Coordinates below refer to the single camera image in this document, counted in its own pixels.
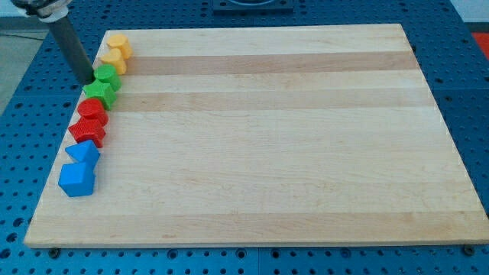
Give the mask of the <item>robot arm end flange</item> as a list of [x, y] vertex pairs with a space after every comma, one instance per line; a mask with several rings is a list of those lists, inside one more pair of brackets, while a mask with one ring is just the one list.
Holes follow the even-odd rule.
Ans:
[[11, 0], [25, 17], [37, 17], [41, 22], [54, 23], [68, 15], [72, 0]]

